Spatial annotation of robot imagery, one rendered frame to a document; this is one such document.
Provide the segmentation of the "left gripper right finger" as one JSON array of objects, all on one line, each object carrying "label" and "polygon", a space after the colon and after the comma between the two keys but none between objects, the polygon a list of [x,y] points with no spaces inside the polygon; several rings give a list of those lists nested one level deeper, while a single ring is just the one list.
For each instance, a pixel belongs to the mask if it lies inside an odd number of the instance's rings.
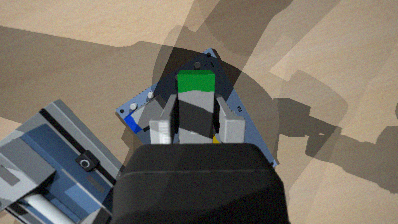
[{"label": "left gripper right finger", "polygon": [[213,124],[222,143],[244,143],[246,120],[233,114],[221,94],[214,95]]}]

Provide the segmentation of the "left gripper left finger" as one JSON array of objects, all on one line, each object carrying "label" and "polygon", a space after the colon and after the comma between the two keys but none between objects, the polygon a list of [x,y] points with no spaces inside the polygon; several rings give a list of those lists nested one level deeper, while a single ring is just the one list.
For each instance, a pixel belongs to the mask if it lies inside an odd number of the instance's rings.
[{"label": "left gripper left finger", "polygon": [[149,124],[151,144],[173,144],[179,129],[178,95],[171,95],[161,116],[152,117]]}]

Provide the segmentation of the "grey block with blue end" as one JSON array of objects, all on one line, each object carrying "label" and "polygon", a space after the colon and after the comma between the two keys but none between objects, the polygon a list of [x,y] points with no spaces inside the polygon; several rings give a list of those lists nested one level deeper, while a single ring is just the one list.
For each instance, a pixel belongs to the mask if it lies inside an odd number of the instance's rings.
[{"label": "grey block with blue end", "polygon": [[152,117],[161,116],[165,106],[166,102],[159,94],[153,99],[143,104],[142,106],[140,106],[139,108],[132,111],[124,119],[124,121],[136,134],[145,127],[150,125],[149,121],[151,120]]}]

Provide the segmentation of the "grey block with green end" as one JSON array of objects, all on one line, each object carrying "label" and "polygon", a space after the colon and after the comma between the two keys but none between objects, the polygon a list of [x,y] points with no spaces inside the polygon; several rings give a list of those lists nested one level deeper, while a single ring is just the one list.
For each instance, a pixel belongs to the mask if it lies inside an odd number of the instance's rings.
[{"label": "grey block with green end", "polygon": [[177,76],[180,144],[213,143],[215,74],[180,70]]}]

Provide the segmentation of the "grey block with yellow end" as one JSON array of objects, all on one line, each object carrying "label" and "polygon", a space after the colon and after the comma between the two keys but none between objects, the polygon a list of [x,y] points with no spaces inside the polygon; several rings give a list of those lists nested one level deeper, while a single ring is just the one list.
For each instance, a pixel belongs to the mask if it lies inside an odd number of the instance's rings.
[{"label": "grey block with yellow end", "polygon": [[[234,110],[232,110],[232,112],[235,116],[237,116],[236,113],[234,112]],[[213,143],[222,143],[219,133],[216,133],[216,131],[215,131],[214,124],[213,124]]]}]

